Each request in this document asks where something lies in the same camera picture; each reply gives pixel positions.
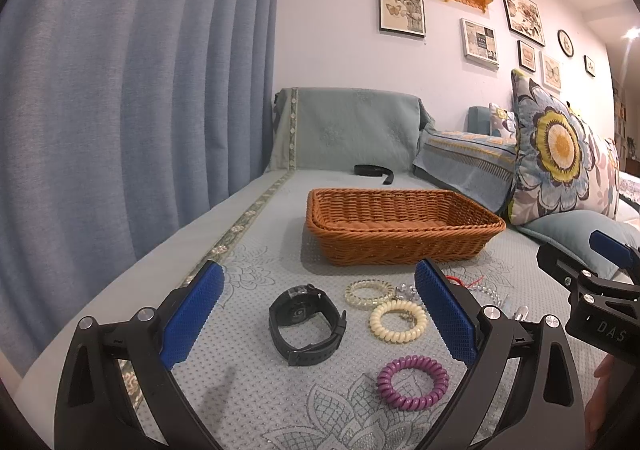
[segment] blue blanket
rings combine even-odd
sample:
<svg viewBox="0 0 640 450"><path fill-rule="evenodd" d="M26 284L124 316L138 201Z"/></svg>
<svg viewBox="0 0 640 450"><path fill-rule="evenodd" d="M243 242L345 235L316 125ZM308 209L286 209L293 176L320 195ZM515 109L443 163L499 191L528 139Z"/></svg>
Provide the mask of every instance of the blue blanket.
<svg viewBox="0 0 640 450"><path fill-rule="evenodd" d="M414 160L417 176L459 191L499 213L511 192L516 140L427 126Z"/></svg>

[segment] floral pillow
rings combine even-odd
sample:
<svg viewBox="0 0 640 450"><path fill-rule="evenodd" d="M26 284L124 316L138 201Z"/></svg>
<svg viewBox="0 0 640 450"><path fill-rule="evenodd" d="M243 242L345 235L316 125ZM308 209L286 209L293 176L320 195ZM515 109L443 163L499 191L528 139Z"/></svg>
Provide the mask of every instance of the floral pillow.
<svg viewBox="0 0 640 450"><path fill-rule="evenodd" d="M592 210L615 218L620 171L611 141L524 72L511 72L516 115L512 224L571 210Z"/></svg>
<svg viewBox="0 0 640 450"><path fill-rule="evenodd" d="M491 114L489 120L491 135L504 137L505 139L516 137L516 118L513 112L508 112L493 103L489 103L489 113Z"/></svg>

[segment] human hand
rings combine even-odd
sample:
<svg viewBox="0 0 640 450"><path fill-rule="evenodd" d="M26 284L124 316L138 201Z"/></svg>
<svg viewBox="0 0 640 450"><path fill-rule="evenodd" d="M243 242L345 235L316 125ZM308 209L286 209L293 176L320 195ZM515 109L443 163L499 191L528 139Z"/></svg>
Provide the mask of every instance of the human hand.
<svg viewBox="0 0 640 450"><path fill-rule="evenodd" d="M596 443L598 429L604 423L605 416L607 415L607 390L609 390L613 361L613 356L607 354L598 368L593 371L593 377L599 378L599 381L591 399L584 407L585 448L587 449L592 448Z"/></svg>

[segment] ceiling light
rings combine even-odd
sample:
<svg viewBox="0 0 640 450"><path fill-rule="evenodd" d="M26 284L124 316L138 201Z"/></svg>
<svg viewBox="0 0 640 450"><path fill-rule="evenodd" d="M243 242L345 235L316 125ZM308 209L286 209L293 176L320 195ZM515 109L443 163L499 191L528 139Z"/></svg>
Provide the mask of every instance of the ceiling light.
<svg viewBox="0 0 640 450"><path fill-rule="evenodd" d="M622 36L623 38L628 38L629 40L635 40L636 38L638 38L638 36L640 36L640 29L638 29L637 27L633 27L631 29L629 29L626 34L624 36Z"/></svg>

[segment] oval picture frame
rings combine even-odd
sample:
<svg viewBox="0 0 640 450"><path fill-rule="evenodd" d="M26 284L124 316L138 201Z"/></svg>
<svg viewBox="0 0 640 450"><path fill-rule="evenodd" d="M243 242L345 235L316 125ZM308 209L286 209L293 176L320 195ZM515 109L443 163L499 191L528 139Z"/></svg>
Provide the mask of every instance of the oval picture frame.
<svg viewBox="0 0 640 450"><path fill-rule="evenodd" d="M574 43L571 41L571 38L569 38L568 33L564 29L558 31L558 43L560 44L560 48L564 54L569 58L574 57Z"/></svg>

